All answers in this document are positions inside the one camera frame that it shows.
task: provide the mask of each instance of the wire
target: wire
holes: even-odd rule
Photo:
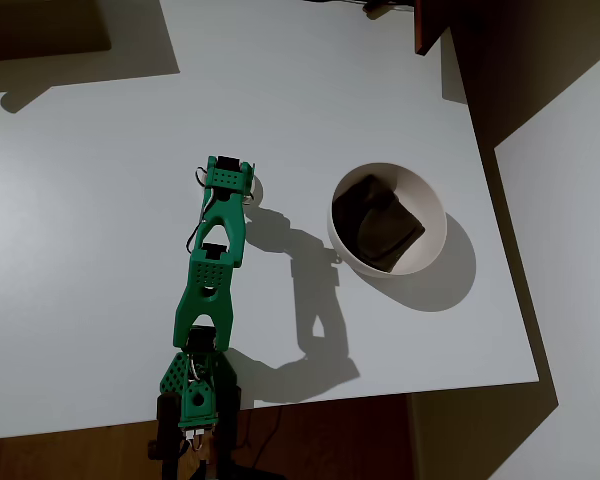
[[[206,185],[202,183],[202,180],[200,180],[200,177],[198,176],[198,170],[202,170],[205,175],[207,175],[207,171],[202,167],[196,168],[196,181],[198,182],[198,185],[200,185],[202,188],[205,188]]]
[[[271,430],[271,433],[269,434],[267,439],[262,444],[262,447],[260,447],[260,451],[258,452],[258,455],[256,455],[256,459],[254,460],[253,466],[251,467],[252,469],[256,468],[256,465],[258,464],[258,460],[260,460],[260,456],[264,452],[264,449],[267,447],[267,445],[269,444],[269,442],[271,441],[273,436],[276,434],[276,432],[278,431],[278,428],[280,428],[280,419],[281,418],[282,418],[282,407],[278,407],[278,418],[276,419],[276,426],[273,427],[273,430]]]
[[[202,211],[202,214],[200,215],[200,221],[198,222],[198,225],[196,225],[196,228],[193,229],[193,233],[191,235],[189,235],[189,238],[187,239],[187,244],[186,244],[187,252],[191,253],[191,249],[189,248],[191,246],[191,241],[193,240],[193,237],[196,236],[196,233],[198,232],[198,228],[200,228],[200,225],[202,225],[205,222],[204,216],[211,209],[211,206],[213,205],[213,203],[215,201],[216,201],[215,190],[211,189],[211,198],[209,198],[209,201],[205,205],[204,210]]]

